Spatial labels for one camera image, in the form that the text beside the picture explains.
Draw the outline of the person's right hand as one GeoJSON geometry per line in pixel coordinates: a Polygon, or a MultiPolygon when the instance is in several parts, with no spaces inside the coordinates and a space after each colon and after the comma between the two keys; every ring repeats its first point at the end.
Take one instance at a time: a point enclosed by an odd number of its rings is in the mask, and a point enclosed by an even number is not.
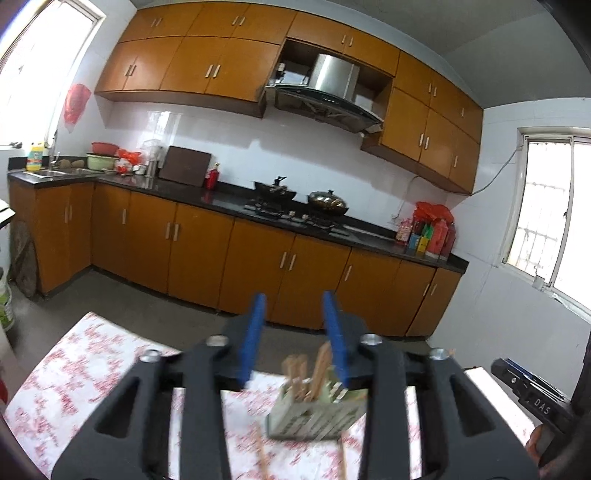
{"type": "Polygon", "coordinates": [[[545,433],[545,426],[543,424],[538,425],[531,433],[529,440],[525,445],[525,449],[532,460],[539,464],[541,454],[543,453],[543,434],[545,433]]]}

